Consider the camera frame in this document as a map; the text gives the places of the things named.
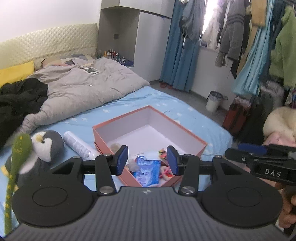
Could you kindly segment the person's right hand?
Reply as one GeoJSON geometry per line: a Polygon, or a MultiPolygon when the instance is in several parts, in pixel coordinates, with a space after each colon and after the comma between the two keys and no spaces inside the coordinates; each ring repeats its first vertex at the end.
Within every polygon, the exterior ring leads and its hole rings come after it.
{"type": "Polygon", "coordinates": [[[295,207],[295,195],[288,197],[283,184],[276,183],[275,188],[280,190],[283,200],[282,211],[278,217],[278,225],[281,228],[290,228],[296,221],[296,216],[292,213],[292,209],[295,207]]]}

